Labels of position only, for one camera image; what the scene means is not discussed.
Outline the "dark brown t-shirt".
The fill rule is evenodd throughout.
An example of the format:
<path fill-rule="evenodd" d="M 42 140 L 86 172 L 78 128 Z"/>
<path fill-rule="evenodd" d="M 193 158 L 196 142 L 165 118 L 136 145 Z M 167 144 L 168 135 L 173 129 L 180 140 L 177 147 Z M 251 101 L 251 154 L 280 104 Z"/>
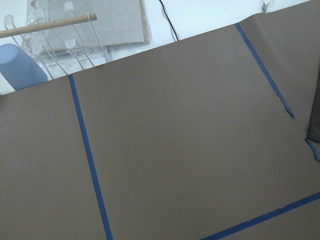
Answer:
<path fill-rule="evenodd" d="M 307 137 L 315 142 L 320 142 L 320 76 L 317 79 Z"/>

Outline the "grey cardboard sheet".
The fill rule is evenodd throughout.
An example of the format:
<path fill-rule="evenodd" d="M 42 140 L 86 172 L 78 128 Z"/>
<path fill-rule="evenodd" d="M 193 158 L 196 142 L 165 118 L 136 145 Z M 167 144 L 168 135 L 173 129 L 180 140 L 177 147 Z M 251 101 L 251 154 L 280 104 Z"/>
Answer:
<path fill-rule="evenodd" d="M 58 27 L 24 37 L 42 41 L 54 51 L 65 49 L 64 42 L 75 39 L 84 46 L 149 44 L 147 18 L 141 0 L 30 0 L 27 23 L 34 25 L 96 13 L 97 20 Z"/>

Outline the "clear acrylic rack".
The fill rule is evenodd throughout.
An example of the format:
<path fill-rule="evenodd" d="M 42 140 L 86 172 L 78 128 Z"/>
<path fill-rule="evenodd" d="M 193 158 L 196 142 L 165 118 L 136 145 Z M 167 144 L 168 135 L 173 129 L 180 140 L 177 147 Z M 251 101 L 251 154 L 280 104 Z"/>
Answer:
<path fill-rule="evenodd" d="M 30 0 L 28 8 L 27 25 L 17 27 L 14 16 L 7 14 L 0 37 L 11 38 L 51 78 L 54 69 L 67 75 L 74 65 L 84 70 L 111 60 L 95 10 L 78 11 L 74 0 Z"/>

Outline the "wooden dowel stick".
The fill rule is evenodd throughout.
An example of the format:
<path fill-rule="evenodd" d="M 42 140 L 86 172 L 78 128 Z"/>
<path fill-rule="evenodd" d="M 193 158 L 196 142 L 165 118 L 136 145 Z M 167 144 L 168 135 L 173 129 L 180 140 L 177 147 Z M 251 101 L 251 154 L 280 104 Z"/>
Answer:
<path fill-rule="evenodd" d="M 49 30 L 54 28 L 60 28 L 60 27 L 65 27 L 65 26 L 70 26 L 75 24 L 92 22 L 92 21 L 96 21 L 97 19 L 98 18 L 96 13 L 87 13 L 87 15 L 81 15 L 81 16 L 76 16 L 76 17 L 71 17 L 71 18 L 66 18 L 61 20 L 55 20 L 55 21 L 50 21 L 45 23 L 13 28 L 9 30 L 3 30 L 0 32 L 0 38 L 3 39 L 3 38 L 13 37 L 17 35 L 23 35 L 23 34 L 44 31 L 44 30 Z"/>

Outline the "blue plastic cup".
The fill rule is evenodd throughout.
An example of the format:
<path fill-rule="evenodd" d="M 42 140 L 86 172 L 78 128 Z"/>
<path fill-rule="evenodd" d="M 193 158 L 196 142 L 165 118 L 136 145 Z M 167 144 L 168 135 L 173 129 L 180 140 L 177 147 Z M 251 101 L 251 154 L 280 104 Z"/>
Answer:
<path fill-rule="evenodd" d="M 42 68 L 20 47 L 11 43 L 0 46 L 0 73 L 14 90 L 48 80 Z"/>

